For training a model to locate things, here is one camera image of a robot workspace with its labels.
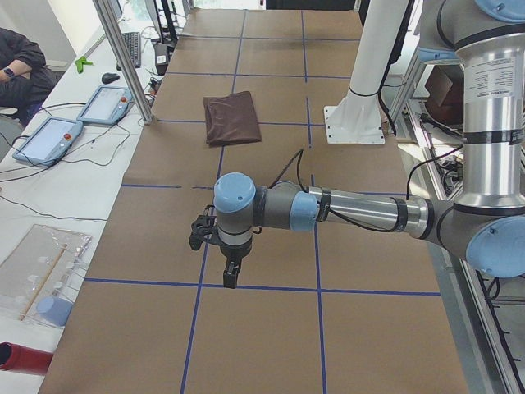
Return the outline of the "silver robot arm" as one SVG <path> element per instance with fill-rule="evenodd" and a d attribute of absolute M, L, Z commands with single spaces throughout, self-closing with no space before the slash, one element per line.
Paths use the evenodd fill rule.
<path fill-rule="evenodd" d="M 371 197 L 288 181 L 256 186 L 245 174 L 225 174 L 214 186 L 210 237 L 226 256 L 224 287 L 236 287 L 254 227 L 310 231 L 337 220 L 405 231 L 493 277 L 523 274 L 524 4 L 427 1 L 420 51 L 425 59 L 453 53 L 464 66 L 462 192 L 451 201 Z"/>

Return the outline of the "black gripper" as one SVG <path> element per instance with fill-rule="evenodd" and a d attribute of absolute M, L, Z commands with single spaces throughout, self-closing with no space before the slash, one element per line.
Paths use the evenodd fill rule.
<path fill-rule="evenodd" d="M 235 289 L 238 283 L 238 276 L 241 270 L 241 262 L 252 249 L 252 241 L 247 241 L 242 245 L 221 245 L 220 250 L 226 257 L 226 266 L 223 271 L 223 286 Z"/>

